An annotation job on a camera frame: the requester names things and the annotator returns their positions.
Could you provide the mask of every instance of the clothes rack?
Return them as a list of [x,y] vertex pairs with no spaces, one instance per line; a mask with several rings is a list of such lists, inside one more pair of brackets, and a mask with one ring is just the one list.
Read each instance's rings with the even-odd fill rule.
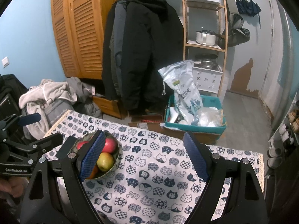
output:
[[[182,0],[182,8],[183,8],[183,27],[184,27],[184,48],[183,48],[183,60],[186,59],[186,48],[189,47],[197,47],[197,48],[202,48],[202,49],[209,49],[209,50],[213,50],[216,51],[217,54],[224,53],[224,60],[223,60],[223,68],[222,68],[222,72],[224,72],[225,70],[225,66],[226,66],[226,59],[227,59],[227,48],[228,48],[228,15],[227,15],[227,7],[226,7],[226,0],[222,0],[223,1],[223,5],[214,5],[214,4],[210,4],[210,3],[204,3],[204,2],[200,2],[200,1],[187,1],[187,0]],[[187,30],[187,8],[199,8],[199,9],[208,9],[208,10],[212,10],[212,11],[216,11],[218,12],[218,25],[219,25],[219,33],[220,37],[225,39],[225,47],[224,49],[221,49],[218,45],[215,46],[207,46],[207,45],[202,45],[202,44],[198,44],[196,41],[192,41],[192,40],[188,40],[187,41],[187,35],[188,35],[188,30]],[[221,34],[221,10],[224,9],[224,16],[225,16],[225,35]],[[221,88],[222,88],[222,83],[223,83],[223,73],[221,76],[221,80],[220,80],[220,85],[218,88],[218,93],[217,93],[217,97],[220,96],[221,93]]]

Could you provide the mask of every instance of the light switch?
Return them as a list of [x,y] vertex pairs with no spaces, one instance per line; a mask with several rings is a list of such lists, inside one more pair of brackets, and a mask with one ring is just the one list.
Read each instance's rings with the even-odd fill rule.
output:
[[2,65],[3,65],[3,68],[5,68],[9,65],[8,57],[5,57],[4,59],[2,59]]

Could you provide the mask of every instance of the table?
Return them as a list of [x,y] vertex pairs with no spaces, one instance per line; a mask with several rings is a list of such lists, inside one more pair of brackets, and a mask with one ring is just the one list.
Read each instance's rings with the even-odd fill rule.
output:
[[[83,186],[94,208],[113,223],[183,224],[198,201],[205,182],[196,175],[182,141],[156,132],[97,119],[68,110],[47,132],[77,138],[96,130],[108,130],[121,144],[121,160],[99,179]],[[45,153],[57,159],[61,146]],[[263,155],[252,151],[208,146],[225,159],[246,157],[264,187]],[[231,179],[225,179],[213,219],[221,216]]]

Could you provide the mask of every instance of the cardboard box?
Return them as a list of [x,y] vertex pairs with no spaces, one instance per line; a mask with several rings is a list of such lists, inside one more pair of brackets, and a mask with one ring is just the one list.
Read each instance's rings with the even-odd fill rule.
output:
[[[142,122],[142,120],[150,120],[156,122],[154,123]],[[131,123],[128,123],[128,125],[163,134],[162,128],[160,127],[160,123],[162,122],[163,122],[162,115],[141,115],[141,116],[132,116],[132,121]]]
[[[155,123],[145,123],[141,122],[142,120],[153,120],[159,121]],[[160,123],[163,123],[163,118],[161,115],[142,115],[142,116],[132,116],[132,122],[128,123],[129,126],[137,127],[140,129],[147,129],[150,131],[154,131],[160,134],[164,134],[169,137],[174,137],[183,140],[183,136],[185,131],[183,130],[171,130],[165,127],[161,127]],[[218,134],[211,134],[211,133],[200,133],[200,132],[193,132],[196,139],[200,143],[204,144],[213,144],[215,140],[219,137]]]
[[[183,130],[171,130],[169,128],[164,127],[162,130],[162,134],[178,138],[183,140],[183,136],[186,131]],[[195,138],[203,144],[215,144],[215,141],[219,138],[220,135],[212,134],[212,133],[202,133],[202,132],[193,132]]]

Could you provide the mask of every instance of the umbrella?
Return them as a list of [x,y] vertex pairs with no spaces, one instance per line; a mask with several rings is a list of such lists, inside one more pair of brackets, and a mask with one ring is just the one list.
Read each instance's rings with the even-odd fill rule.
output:
[[261,8],[257,3],[254,3],[254,1],[250,0],[248,2],[247,0],[236,0],[236,4],[238,7],[239,14],[247,14],[251,17],[254,17],[258,14],[259,21],[260,21],[260,28],[261,28],[261,18],[260,18],[260,12]]

